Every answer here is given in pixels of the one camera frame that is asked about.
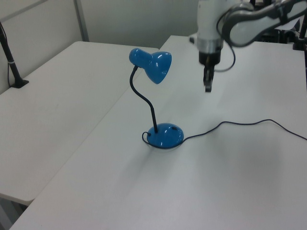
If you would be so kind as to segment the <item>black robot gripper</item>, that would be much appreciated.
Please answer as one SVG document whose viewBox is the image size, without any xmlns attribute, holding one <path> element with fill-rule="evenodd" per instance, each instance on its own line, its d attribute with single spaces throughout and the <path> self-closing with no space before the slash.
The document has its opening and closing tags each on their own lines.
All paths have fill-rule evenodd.
<svg viewBox="0 0 307 230">
<path fill-rule="evenodd" d="M 220 63 L 220 60 L 221 50 L 214 53 L 204 53 L 199 51 L 199 62 L 204 66 L 203 84 L 205 86 L 205 92 L 212 91 L 214 68 Z"/>
</svg>

